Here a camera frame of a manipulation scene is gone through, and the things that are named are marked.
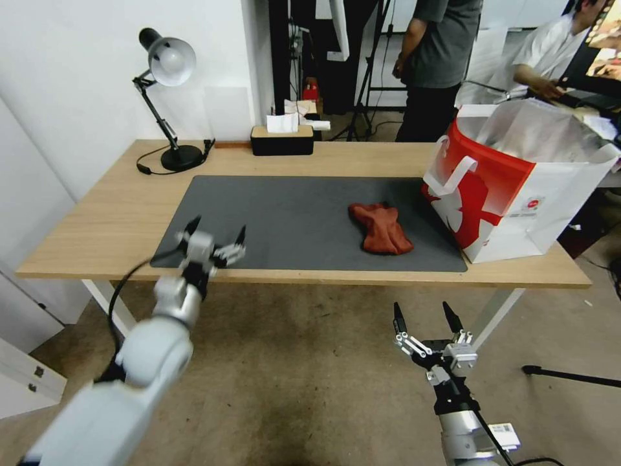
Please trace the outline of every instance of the gray t-shirt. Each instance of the gray t-shirt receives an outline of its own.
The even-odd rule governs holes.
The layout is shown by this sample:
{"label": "gray t-shirt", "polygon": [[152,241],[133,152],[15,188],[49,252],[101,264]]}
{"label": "gray t-shirt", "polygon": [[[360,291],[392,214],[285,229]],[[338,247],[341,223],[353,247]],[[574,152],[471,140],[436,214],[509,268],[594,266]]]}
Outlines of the gray t-shirt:
{"label": "gray t-shirt", "polygon": [[414,17],[427,21],[427,31],[404,66],[404,84],[440,89],[462,82],[481,4],[481,0],[418,0]]}

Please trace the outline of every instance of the black pants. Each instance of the black pants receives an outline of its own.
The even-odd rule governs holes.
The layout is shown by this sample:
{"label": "black pants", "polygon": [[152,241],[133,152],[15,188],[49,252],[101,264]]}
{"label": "black pants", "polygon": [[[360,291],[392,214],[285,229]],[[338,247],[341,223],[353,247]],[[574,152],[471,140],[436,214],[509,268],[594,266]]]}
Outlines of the black pants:
{"label": "black pants", "polygon": [[455,115],[455,97],[461,84],[445,89],[410,87],[397,142],[435,142]]}

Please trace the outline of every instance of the red towel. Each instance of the red towel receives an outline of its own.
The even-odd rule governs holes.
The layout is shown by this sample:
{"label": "red towel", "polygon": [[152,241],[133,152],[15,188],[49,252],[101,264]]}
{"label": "red towel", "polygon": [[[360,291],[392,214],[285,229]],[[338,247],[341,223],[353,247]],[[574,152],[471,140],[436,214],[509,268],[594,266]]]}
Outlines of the red towel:
{"label": "red towel", "polygon": [[384,204],[352,204],[349,214],[367,229],[362,248],[376,254],[405,254],[414,246],[397,222],[399,212]]}

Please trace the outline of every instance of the lamp base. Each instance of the lamp base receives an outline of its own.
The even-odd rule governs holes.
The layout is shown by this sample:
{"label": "lamp base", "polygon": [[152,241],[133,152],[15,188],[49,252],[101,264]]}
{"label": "lamp base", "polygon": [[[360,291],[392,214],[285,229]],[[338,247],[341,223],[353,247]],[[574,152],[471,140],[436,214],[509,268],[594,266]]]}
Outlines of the lamp base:
{"label": "lamp base", "polygon": [[171,172],[183,172],[205,161],[202,150],[194,146],[179,146],[178,150],[170,148],[162,154],[162,166]]}

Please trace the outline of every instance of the bag handle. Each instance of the bag handle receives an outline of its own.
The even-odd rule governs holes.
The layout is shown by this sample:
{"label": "bag handle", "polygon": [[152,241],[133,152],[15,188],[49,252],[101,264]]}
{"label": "bag handle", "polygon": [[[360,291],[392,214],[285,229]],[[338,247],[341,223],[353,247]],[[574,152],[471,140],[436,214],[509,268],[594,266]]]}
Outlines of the bag handle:
{"label": "bag handle", "polygon": [[461,180],[464,179],[466,173],[468,173],[468,171],[474,172],[479,164],[472,157],[465,156],[459,161],[459,164],[457,164],[451,176],[446,180],[446,183],[442,184],[437,177],[438,159],[440,157],[446,157],[446,150],[448,149],[449,143],[448,136],[442,136],[438,139],[435,143],[436,156],[434,162],[422,178],[436,195],[448,195],[453,193]]}

